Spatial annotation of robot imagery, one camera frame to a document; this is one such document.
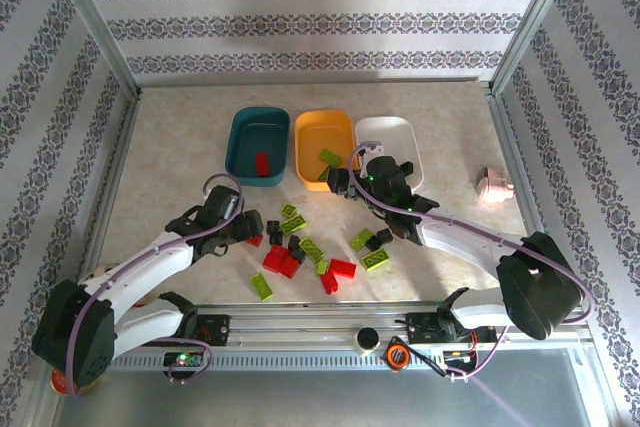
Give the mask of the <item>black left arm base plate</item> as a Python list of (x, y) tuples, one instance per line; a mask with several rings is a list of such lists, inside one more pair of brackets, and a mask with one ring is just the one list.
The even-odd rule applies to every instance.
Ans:
[(224, 347), (229, 337), (228, 315), (199, 314), (196, 318), (193, 339), (212, 347)]

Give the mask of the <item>small pink toy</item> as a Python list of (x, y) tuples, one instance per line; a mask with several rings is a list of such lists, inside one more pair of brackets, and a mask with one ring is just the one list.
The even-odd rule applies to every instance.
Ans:
[(514, 185), (502, 168), (484, 167), (476, 183), (478, 198), (486, 203), (503, 203), (515, 197)]

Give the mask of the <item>orange black round device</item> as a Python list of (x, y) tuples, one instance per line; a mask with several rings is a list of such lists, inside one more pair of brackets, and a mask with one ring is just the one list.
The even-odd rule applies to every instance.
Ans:
[(411, 354), (406, 344), (397, 336), (390, 339), (381, 360), (394, 373), (405, 370), (411, 363)]

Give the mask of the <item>wide aluminium base rail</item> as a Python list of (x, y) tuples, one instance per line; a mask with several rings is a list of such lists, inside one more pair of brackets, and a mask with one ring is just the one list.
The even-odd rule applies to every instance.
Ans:
[(355, 343), (363, 327), (373, 327), (380, 340), (399, 336), (408, 340), (405, 316), (410, 312), (436, 312), (416, 303), (342, 303), (195, 306), (180, 309), (158, 299), (129, 310), (113, 328), (81, 334), (78, 346), (113, 348), (117, 358), (142, 345), (158, 346), (193, 339), (199, 314), (230, 317), (227, 347), (275, 350), (342, 349)]

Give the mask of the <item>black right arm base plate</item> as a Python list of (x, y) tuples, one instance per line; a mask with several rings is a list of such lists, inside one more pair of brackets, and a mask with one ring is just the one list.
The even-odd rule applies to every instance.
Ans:
[(410, 344), (445, 344), (495, 342), (494, 329), (479, 327), (468, 329), (453, 318), (445, 318), (437, 312), (410, 312), (404, 320)]

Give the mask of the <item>yellow plastic container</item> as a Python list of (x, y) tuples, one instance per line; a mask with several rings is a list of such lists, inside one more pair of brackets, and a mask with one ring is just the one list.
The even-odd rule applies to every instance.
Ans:
[(328, 166), (318, 158), (321, 150), (330, 150), (342, 157), (339, 167), (347, 167), (355, 149), (355, 134), (351, 117), (341, 110), (314, 110), (301, 114), (294, 126), (296, 173), (310, 191), (324, 192), (329, 187), (317, 178)]

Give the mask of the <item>aluminium frame post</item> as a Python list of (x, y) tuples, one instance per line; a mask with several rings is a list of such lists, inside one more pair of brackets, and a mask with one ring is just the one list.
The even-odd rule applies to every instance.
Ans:
[(135, 97), (141, 88), (94, 0), (71, 0), (119, 81)]
[(509, 42), (504, 56), (487, 83), (486, 93), (496, 96), (506, 86), (521, 58), (524, 56), (531, 39), (540, 27), (554, 0), (531, 0), (515, 34)]

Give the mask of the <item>teal plastic container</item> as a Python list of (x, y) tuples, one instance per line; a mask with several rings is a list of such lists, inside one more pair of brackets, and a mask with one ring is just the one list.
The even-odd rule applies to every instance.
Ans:
[[(289, 114), (277, 107), (246, 107), (232, 121), (225, 168), (242, 186), (274, 187), (284, 178), (289, 148)], [(270, 176), (256, 175), (255, 155), (269, 156)]]

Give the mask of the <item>white plastic container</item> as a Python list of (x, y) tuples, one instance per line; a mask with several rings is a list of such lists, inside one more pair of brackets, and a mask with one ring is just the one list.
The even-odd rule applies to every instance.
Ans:
[(417, 193), (424, 180), (417, 140), (412, 124), (398, 116), (374, 116), (359, 120), (355, 126), (356, 145), (378, 142), (373, 152), (367, 151), (360, 157), (362, 167), (355, 178), (365, 186), (366, 180), (373, 175), (373, 169), (367, 164), (380, 156), (392, 157), (401, 167), (409, 162), (412, 166), (404, 168), (405, 183), (410, 196)]

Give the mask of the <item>black knob on white base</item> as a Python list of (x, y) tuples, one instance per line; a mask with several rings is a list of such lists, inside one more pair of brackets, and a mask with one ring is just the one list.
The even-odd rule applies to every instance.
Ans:
[(373, 353), (380, 344), (380, 336), (373, 327), (363, 327), (355, 335), (356, 351), (361, 356)]

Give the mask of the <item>aluminium side rail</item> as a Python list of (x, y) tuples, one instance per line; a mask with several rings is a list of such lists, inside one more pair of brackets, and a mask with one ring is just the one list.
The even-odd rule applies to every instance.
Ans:
[(96, 153), (80, 156), (72, 192), (63, 205), (74, 210), (62, 216), (67, 230), (57, 232), (56, 244), (48, 251), (46, 295), (61, 281), (77, 281), (98, 266), (141, 97), (137, 90), (129, 100), (117, 100), (103, 136), (90, 144)]
[(552, 231), (544, 222), (545, 216), (540, 213), (528, 170), (504, 105), (500, 98), (496, 98), (491, 93), (486, 95), (486, 100), (503, 153), (506, 170), (514, 184), (515, 200), (522, 217), (525, 236), (530, 237), (537, 231), (551, 235)]

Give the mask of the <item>thin aluminium crossbar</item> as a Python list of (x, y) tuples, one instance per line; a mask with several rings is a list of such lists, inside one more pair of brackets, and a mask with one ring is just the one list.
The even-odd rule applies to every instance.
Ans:
[(174, 87), (222, 87), (258, 85), (303, 85), (303, 84), (401, 84), (401, 83), (479, 83), (490, 88), (491, 81), (473, 76), (454, 77), (379, 77), (377, 72), (345, 73), (263, 73), (263, 74), (190, 74), (174, 76), (140, 77), (136, 83), (140, 88)]

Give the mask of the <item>small lit circuit board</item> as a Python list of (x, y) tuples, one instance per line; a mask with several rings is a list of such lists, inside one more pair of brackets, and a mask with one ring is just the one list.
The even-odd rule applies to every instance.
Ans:
[(163, 366), (168, 369), (175, 368), (199, 368), (203, 364), (203, 351), (166, 352), (163, 357)]

